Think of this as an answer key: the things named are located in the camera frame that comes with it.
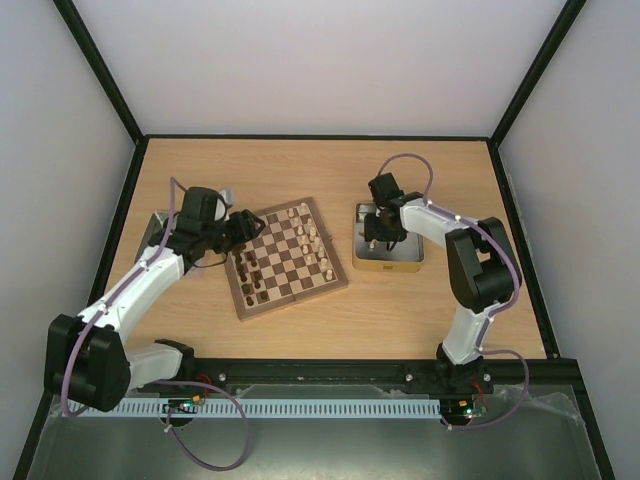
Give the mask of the wooden chess board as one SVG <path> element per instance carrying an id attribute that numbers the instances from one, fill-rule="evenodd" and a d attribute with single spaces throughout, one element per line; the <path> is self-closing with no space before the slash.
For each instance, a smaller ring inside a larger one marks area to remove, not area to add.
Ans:
<path id="1" fill-rule="evenodd" d="M 265 227 L 225 263 L 237 318 L 246 321 L 348 286 L 348 278 L 312 197 L 257 214 Z"/>

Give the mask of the gold metal tin tray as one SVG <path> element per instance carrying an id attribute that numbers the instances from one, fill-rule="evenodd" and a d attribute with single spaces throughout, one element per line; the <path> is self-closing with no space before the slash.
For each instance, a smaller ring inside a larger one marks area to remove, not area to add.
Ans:
<path id="1" fill-rule="evenodd" d="M 386 242 L 377 242 L 373 251 L 364 237 L 365 215 L 376 210 L 371 202 L 355 205 L 352 240 L 352 264 L 355 269 L 391 273 L 416 273 L 424 262 L 423 240 L 417 234 L 409 234 L 393 249 Z"/>

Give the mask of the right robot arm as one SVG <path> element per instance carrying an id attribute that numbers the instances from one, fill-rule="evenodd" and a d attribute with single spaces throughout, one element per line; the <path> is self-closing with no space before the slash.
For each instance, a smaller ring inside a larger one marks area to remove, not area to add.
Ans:
<path id="1" fill-rule="evenodd" d="M 376 210 L 365 216 L 368 242 L 393 247 L 416 234 L 446 251 L 449 284 L 457 302 L 453 323 L 436 351 L 435 379 L 455 392 L 483 376 L 482 347 L 498 313 L 519 297 L 521 274 L 503 223 L 455 214 L 419 192 L 406 193 L 385 173 L 368 183 Z"/>

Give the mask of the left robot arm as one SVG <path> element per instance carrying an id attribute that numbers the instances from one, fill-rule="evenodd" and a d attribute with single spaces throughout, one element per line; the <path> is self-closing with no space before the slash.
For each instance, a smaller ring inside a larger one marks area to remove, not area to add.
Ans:
<path id="1" fill-rule="evenodd" d="M 259 236 L 265 223 L 231 211 L 229 190 L 191 187 L 169 207 L 131 269 L 79 314 L 61 314 L 47 334 L 44 388 L 69 418 L 108 412 L 132 389 L 175 379 L 191 348 L 167 340 L 128 352 L 125 344 L 155 301 L 207 252 L 228 254 Z"/>

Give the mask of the dark chess pieces group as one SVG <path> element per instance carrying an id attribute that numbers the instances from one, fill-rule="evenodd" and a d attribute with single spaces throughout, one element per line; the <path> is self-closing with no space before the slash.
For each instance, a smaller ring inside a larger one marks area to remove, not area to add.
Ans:
<path id="1" fill-rule="evenodd" d="M 249 244 L 233 251 L 233 272 L 243 306 L 254 307 L 269 300 L 257 254 Z"/>

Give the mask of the white pieces on board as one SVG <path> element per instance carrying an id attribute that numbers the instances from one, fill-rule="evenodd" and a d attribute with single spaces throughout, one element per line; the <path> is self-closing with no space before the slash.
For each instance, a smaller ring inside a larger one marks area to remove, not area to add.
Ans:
<path id="1" fill-rule="evenodd" d="M 286 207 L 280 228 L 287 249 L 279 255 L 290 282 L 308 290 L 340 279 L 330 236 L 312 199 Z"/>

